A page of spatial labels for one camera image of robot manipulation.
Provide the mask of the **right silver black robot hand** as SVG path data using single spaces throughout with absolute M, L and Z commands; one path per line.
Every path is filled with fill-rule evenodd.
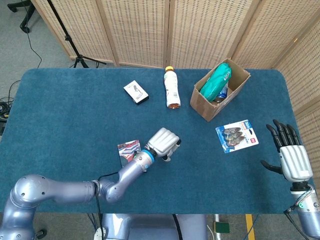
M 274 166 L 261 160 L 260 163 L 271 172 L 283 175 L 291 183 L 307 182 L 313 177 L 307 150 L 293 126 L 273 119 L 273 124 L 266 125 L 271 133 L 279 155 L 280 166 Z

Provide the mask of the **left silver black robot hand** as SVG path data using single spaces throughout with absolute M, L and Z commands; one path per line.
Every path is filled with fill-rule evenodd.
M 165 162 L 171 161 L 173 152 L 181 145 L 179 136 L 162 127 L 145 145 L 154 158 L 162 158 Z

